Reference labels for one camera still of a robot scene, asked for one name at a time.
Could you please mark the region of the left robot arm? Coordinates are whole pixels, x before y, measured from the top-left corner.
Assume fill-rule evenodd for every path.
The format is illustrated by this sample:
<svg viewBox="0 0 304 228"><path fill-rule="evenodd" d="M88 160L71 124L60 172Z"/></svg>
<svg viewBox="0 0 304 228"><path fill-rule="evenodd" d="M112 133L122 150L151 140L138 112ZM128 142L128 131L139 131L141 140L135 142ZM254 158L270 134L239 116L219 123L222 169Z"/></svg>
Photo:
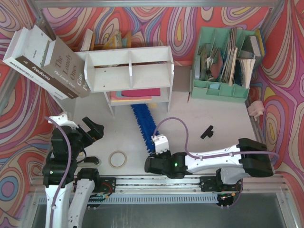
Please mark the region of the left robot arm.
<svg viewBox="0 0 304 228"><path fill-rule="evenodd" d="M66 114L46 117L55 126L51 149L42 169L47 197L47 228L79 228L82 226L90 196L101 185L97 168L78 168L77 158L85 148L104 136L104 126L88 117L82 121L89 127L69 120Z"/></svg>

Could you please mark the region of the blue microfiber duster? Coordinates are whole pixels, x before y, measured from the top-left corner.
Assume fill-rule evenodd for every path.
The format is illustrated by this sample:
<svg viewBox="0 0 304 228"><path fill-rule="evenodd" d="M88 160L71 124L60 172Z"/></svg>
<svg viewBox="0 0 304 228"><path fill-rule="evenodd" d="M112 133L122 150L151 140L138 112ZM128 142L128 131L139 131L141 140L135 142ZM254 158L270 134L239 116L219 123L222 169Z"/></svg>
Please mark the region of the blue microfiber duster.
<svg viewBox="0 0 304 228"><path fill-rule="evenodd" d="M155 146L152 141L152 136L154 130L156 129L156 124L151 115L149 107L147 104L132 104L131 109L134 113L140 132L142 134L147 152L149 154L153 153Z"/></svg>

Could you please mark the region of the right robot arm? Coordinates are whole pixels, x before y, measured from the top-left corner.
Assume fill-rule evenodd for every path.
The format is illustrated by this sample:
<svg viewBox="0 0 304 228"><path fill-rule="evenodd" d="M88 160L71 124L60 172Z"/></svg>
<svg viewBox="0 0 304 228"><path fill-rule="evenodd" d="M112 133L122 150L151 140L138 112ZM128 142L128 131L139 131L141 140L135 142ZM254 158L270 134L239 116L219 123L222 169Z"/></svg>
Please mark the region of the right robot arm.
<svg viewBox="0 0 304 228"><path fill-rule="evenodd" d="M241 138L238 144L202 155L190 156L186 152L171 154L170 151L152 153L145 161L146 173L167 176L170 179L183 179L186 175L215 169L220 182L234 185L247 177L266 178L274 175L270 156L265 144Z"/></svg>

